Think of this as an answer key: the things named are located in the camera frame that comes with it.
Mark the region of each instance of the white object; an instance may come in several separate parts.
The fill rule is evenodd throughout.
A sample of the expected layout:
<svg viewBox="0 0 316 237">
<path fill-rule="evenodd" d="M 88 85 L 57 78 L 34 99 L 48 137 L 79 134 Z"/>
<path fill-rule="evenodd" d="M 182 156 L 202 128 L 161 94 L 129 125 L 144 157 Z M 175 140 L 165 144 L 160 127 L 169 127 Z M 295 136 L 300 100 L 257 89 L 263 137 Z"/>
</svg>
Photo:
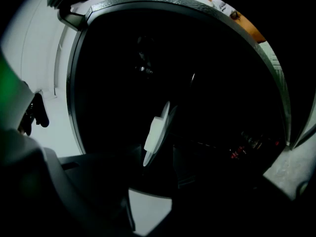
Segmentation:
<svg viewBox="0 0 316 237">
<path fill-rule="evenodd" d="M 161 146 L 167 127 L 169 125 L 169 108 L 170 102 L 168 101 L 162 110 L 161 116 L 154 117 L 152 121 L 150 131 L 144 145 L 144 149 L 147 151 L 143 163 L 144 167 L 149 163 L 150 159 L 155 153 L 157 153 L 159 147 Z"/>
</svg>

